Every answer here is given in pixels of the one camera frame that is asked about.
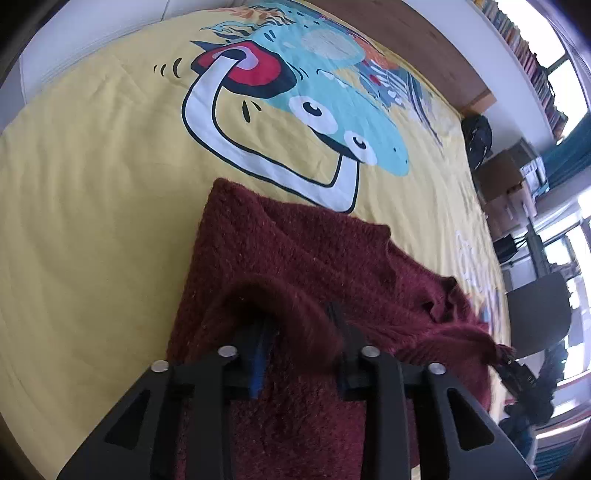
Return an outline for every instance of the red sweater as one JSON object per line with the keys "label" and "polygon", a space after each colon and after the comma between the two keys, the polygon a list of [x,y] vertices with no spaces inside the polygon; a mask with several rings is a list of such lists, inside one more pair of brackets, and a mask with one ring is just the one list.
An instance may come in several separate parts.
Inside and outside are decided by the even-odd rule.
{"label": "red sweater", "polygon": [[[454,278],[416,263],[391,242],[385,225],[276,202],[218,179],[168,359],[194,361],[261,312],[277,321],[280,334],[259,400],[232,406],[238,480],[359,479],[365,406],[337,397],[330,371],[342,341],[324,313],[331,301],[371,344],[404,362],[441,362],[489,407],[487,364],[496,361],[496,346]],[[184,479],[183,434],[178,480]]]}

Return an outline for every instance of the cartoon eye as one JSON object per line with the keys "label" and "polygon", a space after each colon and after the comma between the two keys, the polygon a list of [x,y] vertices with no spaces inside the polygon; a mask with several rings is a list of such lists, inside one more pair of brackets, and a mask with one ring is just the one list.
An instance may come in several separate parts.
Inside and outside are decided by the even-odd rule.
{"label": "cartoon eye", "polygon": [[291,97],[289,101],[291,112],[304,125],[308,125],[319,134],[332,135],[339,126],[333,114],[324,105],[306,96]]}
{"label": "cartoon eye", "polygon": [[369,142],[361,135],[356,134],[351,130],[347,130],[345,132],[345,144],[360,162],[367,163],[367,165],[375,165],[378,163],[374,149],[371,148]]}

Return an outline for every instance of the black backpack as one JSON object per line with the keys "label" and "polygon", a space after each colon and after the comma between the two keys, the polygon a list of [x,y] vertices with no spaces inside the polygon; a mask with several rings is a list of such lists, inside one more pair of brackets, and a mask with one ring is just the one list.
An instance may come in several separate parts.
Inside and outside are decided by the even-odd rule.
{"label": "black backpack", "polygon": [[462,132],[470,171],[475,171],[490,153],[492,147],[491,125],[485,116],[474,115],[462,120]]}

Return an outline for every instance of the wooden headboard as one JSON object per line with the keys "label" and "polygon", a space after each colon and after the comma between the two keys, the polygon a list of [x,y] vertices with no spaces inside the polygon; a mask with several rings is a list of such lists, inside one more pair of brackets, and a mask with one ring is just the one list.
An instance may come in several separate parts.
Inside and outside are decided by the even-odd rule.
{"label": "wooden headboard", "polygon": [[495,103],[457,48],[402,0],[309,1],[400,55],[460,113],[482,113]]}

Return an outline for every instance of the window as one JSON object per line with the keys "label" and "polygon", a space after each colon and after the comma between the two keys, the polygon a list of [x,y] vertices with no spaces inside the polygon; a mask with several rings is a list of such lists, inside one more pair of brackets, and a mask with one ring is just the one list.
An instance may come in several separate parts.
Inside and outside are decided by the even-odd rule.
{"label": "window", "polygon": [[[591,212],[591,192],[584,193],[579,197],[579,205],[582,215],[588,217]],[[540,237],[543,241],[559,235],[569,227],[576,225],[579,221],[579,214],[574,213],[568,217],[556,222],[555,224],[543,229]],[[545,246],[544,251],[551,264],[569,265],[578,264],[580,274],[574,273],[574,277],[567,281],[567,287],[570,292],[569,303],[572,309],[583,309],[580,312],[580,320],[588,321],[589,301],[591,299],[591,251],[587,244],[587,239],[583,233],[583,228],[578,225],[567,233],[557,238],[552,243]],[[564,347],[569,353],[569,357],[564,365],[564,379],[581,374],[589,368],[585,365],[585,343],[571,345],[568,335],[564,339]]]}
{"label": "window", "polygon": [[568,217],[559,220],[556,223],[544,228],[540,233],[540,238],[543,242],[547,242],[552,237],[564,232],[567,228],[573,226],[575,223],[579,223],[579,214],[571,213]]}
{"label": "window", "polygon": [[563,238],[560,240],[556,240],[556,242],[552,242],[546,248],[546,257],[548,258],[548,262],[556,263],[558,265],[568,265],[572,262],[572,258],[570,258],[569,249],[566,246],[566,243]]}
{"label": "window", "polygon": [[586,190],[577,199],[579,208],[581,208],[581,216],[583,218],[591,217],[591,190]]}
{"label": "window", "polygon": [[570,60],[548,75],[548,80],[556,94],[556,108],[569,117],[563,131],[563,135],[567,137],[587,113],[583,90]]}
{"label": "window", "polygon": [[[564,56],[566,52],[552,26],[526,0],[497,0],[497,3],[519,27],[540,65],[549,68]],[[548,79],[556,94],[556,107],[569,117],[563,131],[566,137],[587,113],[583,90],[569,60],[550,73]]]}

